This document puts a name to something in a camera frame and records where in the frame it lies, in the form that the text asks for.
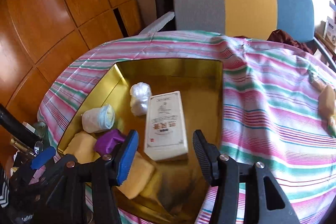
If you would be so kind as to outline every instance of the striped bedsheet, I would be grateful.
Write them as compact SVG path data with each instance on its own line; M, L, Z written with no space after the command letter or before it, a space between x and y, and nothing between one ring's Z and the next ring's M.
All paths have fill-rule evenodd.
M268 165L302 224L318 223L336 195L336 139L318 116L309 71L335 86L336 74L309 53L277 42L202 31L159 32L106 42L74 61L46 93L38 120L56 147L71 118L116 62L145 58L223 62L221 152L238 162ZM209 188L196 223L209 222L216 188ZM92 207L91 190L86 201ZM236 223L244 217L240 186ZM147 223L120 210L123 224Z

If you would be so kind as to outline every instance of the chair backrest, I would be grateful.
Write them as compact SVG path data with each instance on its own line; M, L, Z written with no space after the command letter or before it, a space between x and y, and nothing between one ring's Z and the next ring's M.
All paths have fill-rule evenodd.
M174 0L177 30L267 39L281 29L299 42L314 37L312 0Z

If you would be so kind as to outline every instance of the plastic bag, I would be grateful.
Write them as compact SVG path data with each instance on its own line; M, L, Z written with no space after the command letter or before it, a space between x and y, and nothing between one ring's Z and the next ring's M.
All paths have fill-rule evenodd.
M114 116L114 109L109 104L99 108L92 108L83 114L83 130L87 133L99 133L111 129L114 124Z
M144 82L139 82L131 87L129 93L132 96L130 105L133 115L145 115L149 97L152 96L151 87Z

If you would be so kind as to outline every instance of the product box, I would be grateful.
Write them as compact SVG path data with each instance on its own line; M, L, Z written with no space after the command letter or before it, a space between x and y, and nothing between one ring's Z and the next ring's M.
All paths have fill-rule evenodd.
M144 152L152 160L167 160L188 153L179 91L150 97L146 116Z

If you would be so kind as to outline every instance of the purple cloth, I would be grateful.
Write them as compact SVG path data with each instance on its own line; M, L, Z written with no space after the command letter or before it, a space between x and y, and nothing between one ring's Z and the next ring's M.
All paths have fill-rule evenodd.
M125 141L125 138L118 129L112 129L97 139L94 150L100 156L110 154L118 143Z

